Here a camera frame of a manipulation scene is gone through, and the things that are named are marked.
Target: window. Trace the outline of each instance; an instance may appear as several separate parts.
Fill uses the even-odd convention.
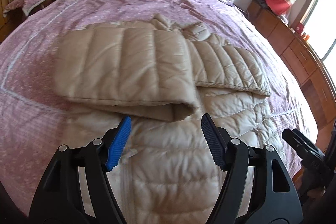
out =
[[[308,44],[323,62],[336,84],[336,0],[307,0],[293,28],[301,22],[304,32],[310,35]]]

